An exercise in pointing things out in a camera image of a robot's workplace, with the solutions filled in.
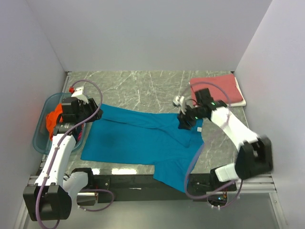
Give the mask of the blue t-shirt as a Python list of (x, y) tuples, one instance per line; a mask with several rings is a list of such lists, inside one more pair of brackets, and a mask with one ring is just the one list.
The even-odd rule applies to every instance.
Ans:
[(184, 192), (189, 164), (203, 144), (197, 130), (179, 129), (176, 113), (145, 113), (102, 105), (94, 121), (81, 160), (154, 166), (154, 179)]

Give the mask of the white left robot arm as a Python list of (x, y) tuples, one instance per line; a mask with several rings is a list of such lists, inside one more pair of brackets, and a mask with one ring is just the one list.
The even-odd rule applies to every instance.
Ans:
[(71, 213), (72, 201), (83, 190), (95, 187), (91, 168), (74, 169), (64, 180), (65, 169), (82, 127), (101, 119), (103, 111), (93, 98), (83, 101), (68, 97), (61, 103), (62, 112), (55, 120), (52, 145), (39, 177), (23, 191), (23, 198), (33, 221), (63, 220)]

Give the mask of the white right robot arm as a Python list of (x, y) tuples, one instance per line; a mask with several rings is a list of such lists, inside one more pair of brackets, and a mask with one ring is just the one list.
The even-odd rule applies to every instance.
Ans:
[(246, 127), (229, 109), (227, 103), (215, 100), (207, 88), (195, 92), (197, 105), (190, 107), (182, 95), (173, 100), (179, 107), (179, 128), (191, 130), (197, 120), (208, 119), (229, 137), (237, 150), (235, 162), (212, 169), (209, 185), (220, 190), (227, 181), (249, 179), (273, 170), (271, 140)]

